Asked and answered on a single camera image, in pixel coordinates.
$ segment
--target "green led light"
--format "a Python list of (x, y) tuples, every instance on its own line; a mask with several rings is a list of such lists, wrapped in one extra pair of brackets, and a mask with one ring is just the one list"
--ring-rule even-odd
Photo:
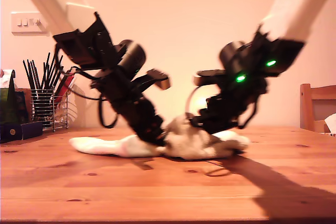
[(277, 61), (276, 60), (271, 60), (269, 62), (266, 63), (267, 67), (273, 66)]
[(236, 78), (236, 81), (237, 82), (242, 82), (242, 81), (244, 81), (245, 80), (245, 75), (243, 74), (243, 75), (241, 75), (241, 76), (238, 76), (237, 78)]

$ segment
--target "robotic arm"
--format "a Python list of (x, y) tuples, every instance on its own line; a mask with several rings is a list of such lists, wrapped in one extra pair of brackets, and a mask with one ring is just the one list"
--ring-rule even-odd
[[(219, 53), (225, 70), (199, 71), (199, 87), (216, 84), (220, 93), (206, 100), (199, 116), (186, 116), (194, 127), (213, 134), (233, 127), (243, 129), (257, 112), (260, 95), (267, 92), (266, 77), (277, 77), (294, 62), (307, 43), (311, 26), (326, 0), (276, 0), (250, 43), (231, 42)], [(254, 110), (239, 122), (249, 104)]]
[[(162, 118), (142, 92), (154, 83), (162, 89), (169, 88), (169, 78), (153, 69), (133, 79), (145, 62), (141, 46), (131, 40), (113, 45), (98, 13), (85, 0), (32, 1), (48, 21), (48, 29), (57, 42), (55, 53), (62, 49), (81, 67), (78, 73), (89, 77), (91, 87), (101, 92), (100, 112), (105, 97), (139, 138), (164, 145)], [(201, 109), (199, 116), (186, 112), (191, 125), (210, 134), (244, 128), (257, 111), (259, 96), (267, 92), (265, 78), (277, 77), (291, 66), (325, 1), (276, 0), (252, 42), (226, 45), (219, 54), (225, 70), (199, 71), (195, 76), (197, 86), (216, 84), (221, 91), (207, 99), (207, 108)], [(100, 70), (95, 77), (83, 73), (92, 69)], [(239, 116), (251, 103), (255, 104), (254, 112), (240, 124)]]

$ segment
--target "cloth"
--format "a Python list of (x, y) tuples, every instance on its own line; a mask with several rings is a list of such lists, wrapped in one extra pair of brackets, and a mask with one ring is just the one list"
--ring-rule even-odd
[(121, 140), (106, 141), (95, 137), (74, 137), (70, 144), (78, 151), (95, 155), (118, 155), (121, 157), (156, 157), (165, 155), (185, 160), (223, 158), (232, 156), (235, 150), (243, 151), (249, 139), (233, 131), (213, 135), (201, 128), (192, 127), (184, 115), (173, 119), (166, 127), (165, 146), (144, 142), (137, 135)]

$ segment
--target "wooden chair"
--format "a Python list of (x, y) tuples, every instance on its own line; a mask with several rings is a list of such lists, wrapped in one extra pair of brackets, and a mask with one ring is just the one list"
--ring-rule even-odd
[(315, 120), (313, 101), (336, 100), (336, 85), (311, 88), (309, 83), (305, 83), (300, 86), (300, 91), (301, 91), (301, 106), (300, 106), (301, 128), (315, 132), (330, 132), (324, 120), (317, 120), (317, 121)]

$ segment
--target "light switch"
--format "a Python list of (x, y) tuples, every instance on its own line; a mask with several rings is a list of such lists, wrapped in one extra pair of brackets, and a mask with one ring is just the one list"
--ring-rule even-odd
[(39, 12), (11, 12), (12, 33), (26, 34), (48, 34), (48, 24)]
[(23, 26), (28, 26), (28, 18), (24, 18), (24, 19), (22, 20), (22, 25), (23, 25)]

